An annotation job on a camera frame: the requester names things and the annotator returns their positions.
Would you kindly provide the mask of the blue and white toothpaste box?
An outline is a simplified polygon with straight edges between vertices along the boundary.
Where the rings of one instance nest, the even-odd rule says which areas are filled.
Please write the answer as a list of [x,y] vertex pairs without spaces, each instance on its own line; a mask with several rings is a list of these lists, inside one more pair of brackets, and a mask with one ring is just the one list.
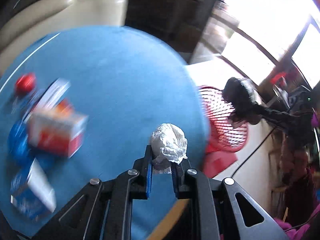
[[32,221],[38,221],[55,211],[55,191],[36,159],[14,176],[11,181],[10,202]]

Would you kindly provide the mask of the white paper ball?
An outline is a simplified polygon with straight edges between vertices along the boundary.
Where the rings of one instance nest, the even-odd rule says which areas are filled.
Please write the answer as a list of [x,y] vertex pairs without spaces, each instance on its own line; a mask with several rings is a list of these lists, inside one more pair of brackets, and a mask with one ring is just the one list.
[[159,125],[151,134],[153,174],[171,174],[172,164],[179,165],[187,157],[188,140],[173,124]]

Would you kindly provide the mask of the red mesh trash basket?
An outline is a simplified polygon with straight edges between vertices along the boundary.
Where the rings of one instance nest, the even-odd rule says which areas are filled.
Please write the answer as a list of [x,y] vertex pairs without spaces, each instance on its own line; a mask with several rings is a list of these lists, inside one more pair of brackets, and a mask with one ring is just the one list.
[[213,178],[238,160],[236,153],[246,144],[248,125],[244,123],[234,128],[228,122],[234,108],[223,100],[221,90],[201,86],[199,94],[210,127],[202,172]]

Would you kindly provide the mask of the red and white carton box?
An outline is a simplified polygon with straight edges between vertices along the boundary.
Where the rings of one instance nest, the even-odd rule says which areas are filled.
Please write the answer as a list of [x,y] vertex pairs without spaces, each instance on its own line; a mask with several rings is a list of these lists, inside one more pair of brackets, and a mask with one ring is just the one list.
[[34,110],[28,119],[28,142],[40,150],[71,158],[82,146],[88,116]]

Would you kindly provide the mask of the blue plastic bag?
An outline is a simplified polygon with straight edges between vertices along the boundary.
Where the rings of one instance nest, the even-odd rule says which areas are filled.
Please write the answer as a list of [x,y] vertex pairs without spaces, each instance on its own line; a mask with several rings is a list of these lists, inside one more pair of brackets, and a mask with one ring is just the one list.
[[15,122],[9,132],[8,155],[19,167],[31,165],[34,161],[28,145],[27,125],[22,120]]

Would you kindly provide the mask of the blue tablecloth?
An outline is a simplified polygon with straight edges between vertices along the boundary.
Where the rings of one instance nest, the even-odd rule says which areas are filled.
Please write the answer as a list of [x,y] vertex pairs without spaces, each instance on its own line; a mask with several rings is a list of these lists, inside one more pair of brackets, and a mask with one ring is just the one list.
[[49,34],[22,52],[1,75],[1,211],[10,226],[31,237],[48,222],[32,222],[10,203],[18,172],[7,139],[19,112],[11,100],[16,80],[34,73],[39,88],[57,78],[71,84],[67,99],[88,116],[81,148],[47,168],[62,208],[91,178],[116,178],[141,158],[163,123],[182,129],[187,157],[202,165],[209,133],[198,90],[184,59],[165,42],[129,27],[91,26]]

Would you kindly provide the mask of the white and blue flat box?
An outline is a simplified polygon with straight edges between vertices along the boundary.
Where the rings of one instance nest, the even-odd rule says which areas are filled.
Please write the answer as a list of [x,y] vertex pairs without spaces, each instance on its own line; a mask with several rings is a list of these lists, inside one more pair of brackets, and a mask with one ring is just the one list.
[[71,83],[63,78],[53,81],[45,90],[34,92],[22,106],[21,120],[27,122],[31,111],[38,108],[52,109],[62,99]]

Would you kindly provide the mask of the red round cap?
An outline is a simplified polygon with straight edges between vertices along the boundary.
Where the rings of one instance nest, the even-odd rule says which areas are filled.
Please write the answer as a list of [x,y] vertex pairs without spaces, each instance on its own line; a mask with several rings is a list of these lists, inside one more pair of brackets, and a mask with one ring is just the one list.
[[36,86],[36,76],[34,73],[27,73],[20,76],[15,83],[15,93],[25,96],[34,90]]

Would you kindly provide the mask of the cream leather sofa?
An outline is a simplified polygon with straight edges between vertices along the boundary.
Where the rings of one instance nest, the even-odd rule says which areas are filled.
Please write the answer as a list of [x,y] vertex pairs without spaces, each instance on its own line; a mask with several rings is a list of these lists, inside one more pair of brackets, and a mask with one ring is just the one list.
[[87,25],[123,26],[128,0],[40,0],[1,28],[1,73],[49,33]]

